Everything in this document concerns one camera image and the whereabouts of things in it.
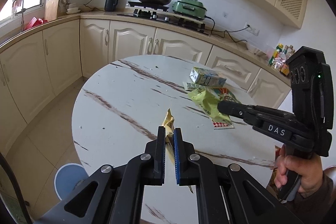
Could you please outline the person's right hand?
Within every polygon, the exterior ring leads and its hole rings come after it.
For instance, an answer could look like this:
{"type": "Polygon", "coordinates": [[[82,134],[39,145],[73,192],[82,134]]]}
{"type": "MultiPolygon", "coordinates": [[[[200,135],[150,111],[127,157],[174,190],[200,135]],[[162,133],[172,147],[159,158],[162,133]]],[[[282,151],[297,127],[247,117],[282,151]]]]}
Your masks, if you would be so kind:
{"type": "Polygon", "coordinates": [[[313,154],[310,159],[287,155],[285,145],[283,145],[276,160],[276,167],[274,183],[278,189],[286,185],[288,181],[287,170],[292,170],[301,176],[301,185],[298,188],[298,192],[304,197],[311,196],[322,186],[322,161],[320,156],[316,154],[313,154]]]}

